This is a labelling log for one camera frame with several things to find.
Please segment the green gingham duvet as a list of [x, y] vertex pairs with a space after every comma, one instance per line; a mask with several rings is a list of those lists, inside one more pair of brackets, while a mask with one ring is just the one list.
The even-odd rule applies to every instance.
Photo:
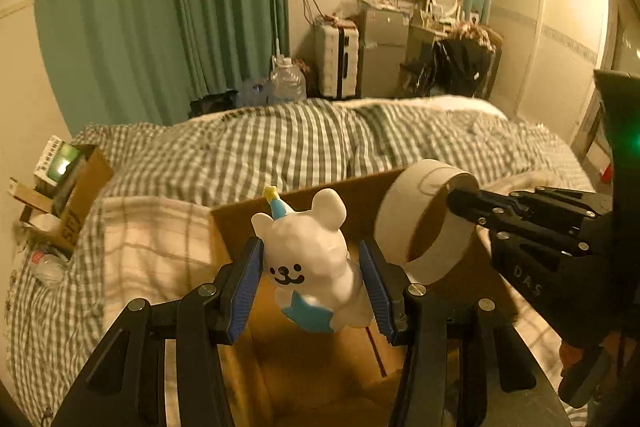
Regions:
[[551, 184], [589, 190], [570, 147], [544, 126], [512, 122], [456, 97], [362, 104], [307, 100], [195, 118], [175, 126], [88, 125], [74, 144], [99, 147], [114, 170], [80, 231], [61, 284], [14, 270], [6, 301], [8, 364], [18, 406], [49, 425], [102, 337], [108, 198], [156, 196], [209, 208], [323, 186], [433, 160], [484, 187]]

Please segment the white wardrobe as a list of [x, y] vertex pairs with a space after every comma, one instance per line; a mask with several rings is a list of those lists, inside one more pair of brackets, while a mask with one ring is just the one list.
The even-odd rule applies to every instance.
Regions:
[[489, 26], [503, 45], [490, 102], [573, 143], [593, 96], [609, 18], [610, 0], [491, 0]]

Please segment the black clothes on chair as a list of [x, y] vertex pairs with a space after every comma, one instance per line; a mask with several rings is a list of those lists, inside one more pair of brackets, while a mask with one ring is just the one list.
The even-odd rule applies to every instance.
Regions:
[[488, 100], [502, 48], [503, 37], [485, 25], [464, 22], [448, 33], [413, 25], [400, 65], [399, 95]]

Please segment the green curtain left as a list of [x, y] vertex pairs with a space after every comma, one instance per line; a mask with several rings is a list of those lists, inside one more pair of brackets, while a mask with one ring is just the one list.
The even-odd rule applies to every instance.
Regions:
[[288, 51], [287, 0], [35, 0], [40, 50], [71, 132], [186, 119]]

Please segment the brown tape roll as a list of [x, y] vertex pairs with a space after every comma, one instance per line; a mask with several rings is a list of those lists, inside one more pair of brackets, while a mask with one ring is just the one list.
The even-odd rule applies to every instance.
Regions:
[[404, 268], [412, 282], [442, 279], [468, 249], [475, 225], [448, 210], [454, 190], [477, 194], [480, 188], [464, 170], [422, 160], [406, 168], [382, 199], [374, 239], [385, 259]]

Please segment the grey mini fridge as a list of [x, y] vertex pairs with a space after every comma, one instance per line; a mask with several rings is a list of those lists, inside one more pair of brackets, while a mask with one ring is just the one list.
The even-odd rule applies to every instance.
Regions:
[[363, 6], [359, 13], [361, 98], [395, 98], [405, 62], [409, 20], [398, 11]]

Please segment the small plastic bottle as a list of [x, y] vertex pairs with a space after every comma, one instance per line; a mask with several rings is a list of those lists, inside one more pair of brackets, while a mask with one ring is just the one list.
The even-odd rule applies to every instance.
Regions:
[[45, 287], [61, 284], [66, 273], [66, 263], [58, 256], [34, 251], [29, 259], [32, 275]]

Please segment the black bag on floor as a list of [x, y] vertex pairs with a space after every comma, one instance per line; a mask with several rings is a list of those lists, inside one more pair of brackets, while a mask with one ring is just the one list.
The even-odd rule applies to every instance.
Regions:
[[238, 91], [227, 90], [223, 94], [207, 95], [190, 102], [189, 117], [195, 118], [207, 114], [230, 111], [236, 108]]

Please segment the large water bottle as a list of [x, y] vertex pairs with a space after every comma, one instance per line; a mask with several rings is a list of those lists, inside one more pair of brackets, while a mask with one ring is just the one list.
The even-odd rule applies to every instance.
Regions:
[[279, 54], [272, 58], [270, 73], [271, 104], [302, 101], [307, 98], [306, 78], [294, 61]]

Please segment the white suitcase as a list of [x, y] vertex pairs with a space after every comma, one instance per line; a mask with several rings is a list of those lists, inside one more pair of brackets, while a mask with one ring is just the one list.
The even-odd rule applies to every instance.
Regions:
[[336, 20], [314, 27], [320, 95], [343, 100], [357, 95], [359, 32], [354, 21]]

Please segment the small cardboard box with items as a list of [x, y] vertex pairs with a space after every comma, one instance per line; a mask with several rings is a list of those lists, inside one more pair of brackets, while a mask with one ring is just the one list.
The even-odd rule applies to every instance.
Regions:
[[12, 178], [8, 193], [24, 205], [21, 223], [70, 256], [93, 202], [113, 175], [99, 147], [74, 146], [53, 135], [35, 166], [35, 185]]

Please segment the open cardboard box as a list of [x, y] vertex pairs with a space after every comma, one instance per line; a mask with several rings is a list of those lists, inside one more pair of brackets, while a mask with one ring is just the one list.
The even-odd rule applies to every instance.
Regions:
[[[284, 200], [294, 210], [306, 210], [314, 193], [334, 189], [346, 204], [342, 230], [357, 259], [358, 242], [373, 234], [383, 196], [404, 170], [285, 193]], [[257, 198], [212, 211], [215, 260], [227, 262], [241, 254], [254, 235], [250, 218], [267, 213], [268, 206]], [[506, 283], [490, 268], [487, 247], [474, 234], [462, 260], [430, 289], [457, 305], [489, 297], [514, 319], [518, 308]], [[367, 329], [307, 332], [280, 311], [275, 291], [262, 275], [244, 333], [232, 348], [220, 348], [235, 426], [386, 426], [404, 348], [390, 346], [373, 319]]]

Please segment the white bear figurine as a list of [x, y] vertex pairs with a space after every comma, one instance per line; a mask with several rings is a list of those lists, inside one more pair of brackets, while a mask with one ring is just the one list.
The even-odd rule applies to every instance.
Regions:
[[322, 189], [303, 212], [282, 200], [275, 186], [262, 195], [270, 212], [255, 213], [252, 226], [264, 243], [262, 269], [285, 317], [309, 333], [369, 326], [373, 311], [341, 230], [347, 210], [340, 195]]

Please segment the beige plaid blanket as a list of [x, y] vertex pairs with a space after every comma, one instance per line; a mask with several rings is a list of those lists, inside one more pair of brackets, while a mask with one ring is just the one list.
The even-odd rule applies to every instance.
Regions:
[[130, 300], [155, 305], [181, 298], [229, 261], [204, 206], [156, 196], [108, 198], [103, 221], [104, 327]]

